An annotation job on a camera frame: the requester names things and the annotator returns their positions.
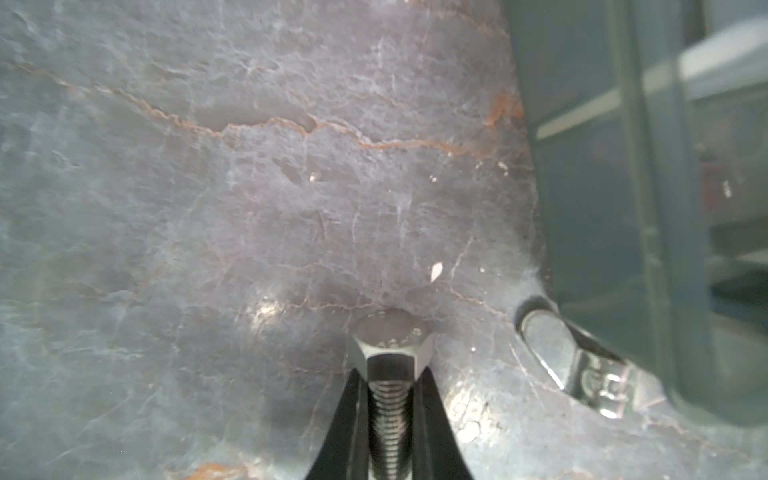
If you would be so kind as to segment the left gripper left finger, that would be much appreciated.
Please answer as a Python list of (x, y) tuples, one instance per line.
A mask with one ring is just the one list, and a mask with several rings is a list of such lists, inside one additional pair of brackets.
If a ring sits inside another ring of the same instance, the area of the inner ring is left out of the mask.
[(368, 479), (368, 387), (351, 370), (306, 480)]

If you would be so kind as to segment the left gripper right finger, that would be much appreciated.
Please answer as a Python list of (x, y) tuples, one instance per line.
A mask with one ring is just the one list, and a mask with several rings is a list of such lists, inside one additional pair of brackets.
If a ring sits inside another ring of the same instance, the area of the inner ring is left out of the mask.
[(414, 385), (412, 414), (412, 478), (473, 480), (429, 367)]

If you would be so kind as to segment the silver hex bolt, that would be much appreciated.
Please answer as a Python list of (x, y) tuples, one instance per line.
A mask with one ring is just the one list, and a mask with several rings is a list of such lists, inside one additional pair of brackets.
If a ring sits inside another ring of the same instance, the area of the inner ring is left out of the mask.
[(434, 354), (428, 323), (402, 309), (359, 318), (347, 334), (347, 355), (365, 381), (373, 477), (405, 479), (411, 471), (413, 387)]

